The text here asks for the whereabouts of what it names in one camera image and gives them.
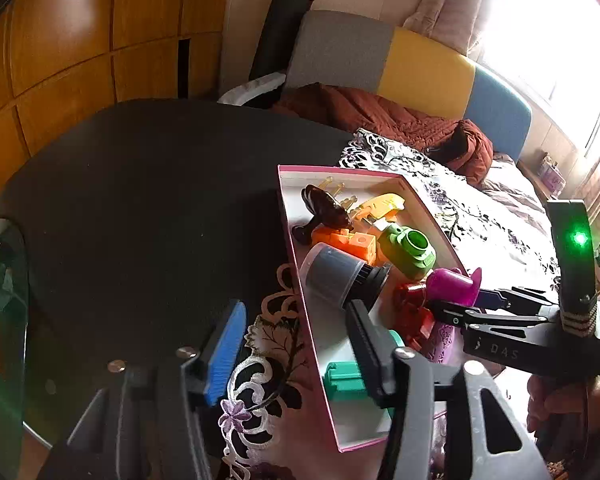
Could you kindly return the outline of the person's right hand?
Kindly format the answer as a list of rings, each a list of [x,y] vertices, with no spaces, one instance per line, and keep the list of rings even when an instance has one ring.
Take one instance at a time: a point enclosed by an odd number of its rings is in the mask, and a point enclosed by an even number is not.
[[[538,430],[552,415],[584,414],[584,395],[578,384],[552,390],[546,378],[532,375],[527,389],[529,432]],[[600,376],[588,384],[588,432],[597,430],[600,430]]]

